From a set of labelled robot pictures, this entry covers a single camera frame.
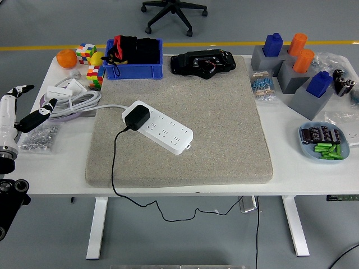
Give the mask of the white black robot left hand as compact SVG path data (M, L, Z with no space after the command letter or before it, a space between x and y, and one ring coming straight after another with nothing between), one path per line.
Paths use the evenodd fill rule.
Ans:
M17 99L29 92L34 85L22 85L12 88L1 98L1 147L6 149L17 148L15 138L18 132L28 133L44 123L53 112L57 99L52 98L38 110L16 121Z

